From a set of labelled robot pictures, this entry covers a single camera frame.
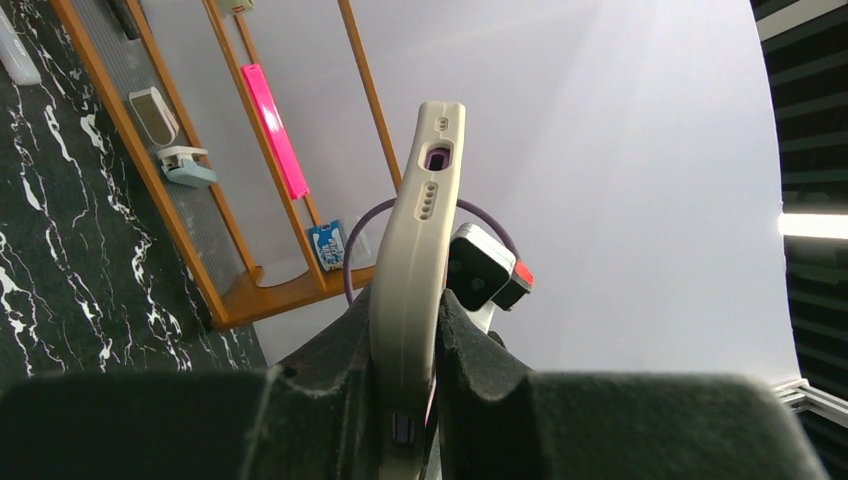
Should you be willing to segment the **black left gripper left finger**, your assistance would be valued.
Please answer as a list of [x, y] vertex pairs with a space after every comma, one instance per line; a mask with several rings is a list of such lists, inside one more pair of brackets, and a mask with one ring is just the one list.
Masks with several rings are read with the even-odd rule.
[[363, 290], [264, 370], [34, 377], [1, 398], [5, 479], [374, 479]]

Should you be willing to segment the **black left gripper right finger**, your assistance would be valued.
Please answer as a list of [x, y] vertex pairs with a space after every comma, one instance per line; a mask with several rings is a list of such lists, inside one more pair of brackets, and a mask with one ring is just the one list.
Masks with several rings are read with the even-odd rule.
[[452, 292], [435, 351], [447, 479], [823, 479], [799, 421], [736, 375], [539, 372]]

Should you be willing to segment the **cream white phone case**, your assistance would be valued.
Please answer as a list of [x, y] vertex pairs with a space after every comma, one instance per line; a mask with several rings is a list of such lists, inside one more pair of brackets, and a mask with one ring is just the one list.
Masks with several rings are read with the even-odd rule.
[[421, 472], [465, 120], [466, 108], [459, 102], [427, 101], [420, 106], [370, 285], [381, 479], [416, 479]]

